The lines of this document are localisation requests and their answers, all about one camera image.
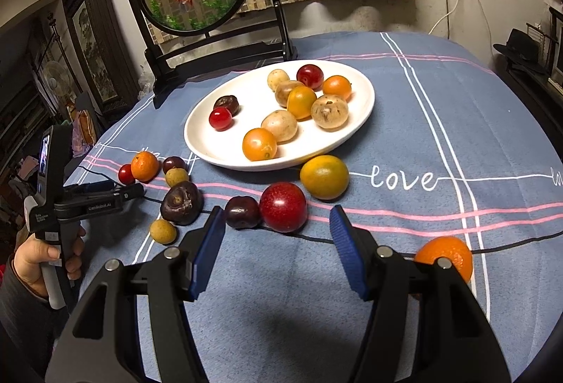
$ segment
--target dark sleeve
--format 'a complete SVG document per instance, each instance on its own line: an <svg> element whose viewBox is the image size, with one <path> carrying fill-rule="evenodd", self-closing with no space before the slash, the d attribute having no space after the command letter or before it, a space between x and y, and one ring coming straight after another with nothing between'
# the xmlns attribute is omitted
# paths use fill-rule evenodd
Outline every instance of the dark sleeve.
<svg viewBox="0 0 563 383"><path fill-rule="evenodd" d="M0 286L0 321L19 352L44 377L51 358L57 314L49 302L34 295L6 264Z"/></svg>

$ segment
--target blue tablecloth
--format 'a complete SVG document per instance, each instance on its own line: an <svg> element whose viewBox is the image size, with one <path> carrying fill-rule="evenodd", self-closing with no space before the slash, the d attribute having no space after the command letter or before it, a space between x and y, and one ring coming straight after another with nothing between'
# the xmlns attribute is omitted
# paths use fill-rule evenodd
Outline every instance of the blue tablecloth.
<svg viewBox="0 0 563 383"><path fill-rule="evenodd" d="M341 32L295 45L300 59L348 64L375 88L371 117L333 152L352 175L340 200L351 221L396 251L416 253L436 236L457 236L477 251L471 287L516 378L563 305L563 238L552 235L563 218L563 167L540 126L494 73L443 39ZM234 195L258 197L275 181L298 183L298 169L234 172L201 161L186 147L190 110L237 75L187 83L159 110L152 96L144 98L83 165L116 178L119 166L140 150L161 159L182 156L207 209ZM79 168L69 183L98 180ZM167 189L160 174L146 194L161 199ZM330 207L312 199L303 234L330 238ZM160 252L148 235L158 214L158 204L136 200L121 214L84 223L89 269L82 289L109 258L132 264ZM523 242L530 238L540 239ZM483 249L489 252L480 254ZM186 309L210 381L337 383L351 370L371 306L350 290L333 245L227 228L207 291ZM139 318L146 371L158 378L144 303ZM411 315L410 338L415 322Z"/></svg>

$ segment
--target beige fruit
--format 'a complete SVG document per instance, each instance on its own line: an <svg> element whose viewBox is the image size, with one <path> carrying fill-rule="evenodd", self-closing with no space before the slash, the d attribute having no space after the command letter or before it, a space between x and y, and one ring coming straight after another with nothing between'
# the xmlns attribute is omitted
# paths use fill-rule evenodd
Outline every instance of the beige fruit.
<svg viewBox="0 0 563 383"><path fill-rule="evenodd" d="M282 69L275 69L268 74L268 87L275 92L279 84L289 81L289 75Z"/></svg>
<svg viewBox="0 0 563 383"><path fill-rule="evenodd" d="M297 133L297 119L285 110L276 110L270 113L260 126L270 132L278 143L292 139Z"/></svg>
<svg viewBox="0 0 563 383"><path fill-rule="evenodd" d="M176 235L176 228L166 220L156 220L150 225L150 236L162 245L172 243Z"/></svg>
<svg viewBox="0 0 563 383"><path fill-rule="evenodd" d="M171 168L165 175L168 186L173 187L182 181L190 181L190 176L183 168Z"/></svg>
<svg viewBox="0 0 563 383"><path fill-rule="evenodd" d="M275 93L276 102L283 108L287 107L287 98L289 97L289 93L299 86L305 86L305 84L301 83L301 81L284 81L283 83L278 84Z"/></svg>
<svg viewBox="0 0 563 383"><path fill-rule="evenodd" d="M322 95L313 103L311 117L323 129L336 129L348 119L348 104L339 95Z"/></svg>

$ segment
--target black hat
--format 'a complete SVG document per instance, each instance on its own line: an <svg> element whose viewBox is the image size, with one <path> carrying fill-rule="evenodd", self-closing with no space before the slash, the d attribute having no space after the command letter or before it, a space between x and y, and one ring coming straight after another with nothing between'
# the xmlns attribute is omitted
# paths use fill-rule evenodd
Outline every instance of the black hat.
<svg viewBox="0 0 563 383"><path fill-rule="evenodd" d="M547 75L547 71L538 63L539 46L534 39L521 30L512 29L506 45L494 44L500 54L537 73Z"/></svg>

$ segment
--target blue gripper pad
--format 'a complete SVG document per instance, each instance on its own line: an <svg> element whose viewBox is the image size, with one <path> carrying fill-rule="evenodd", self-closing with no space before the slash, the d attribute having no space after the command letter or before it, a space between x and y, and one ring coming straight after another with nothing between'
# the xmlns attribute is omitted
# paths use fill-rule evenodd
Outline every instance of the blue gripper pad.
<svg viewBox="0 0 563 383"><path fill-rule="evenodd" d="M197 300L200 293L207 289L215 259L223 242L224 226L224 211L221 210L211 222L192 265L189 292L194 300Z"/></svg>
<svg viewBox="0 0 563 383"><path fill-rule="evenodd" d="M329 216L330 234L339 252L340 262L344 267L350 288L357 292L362 300L368 300L368 285L365 273L364 259L354 241L352 233L357 230L352 227L344 211L340 207L333 207Z"/></svg>

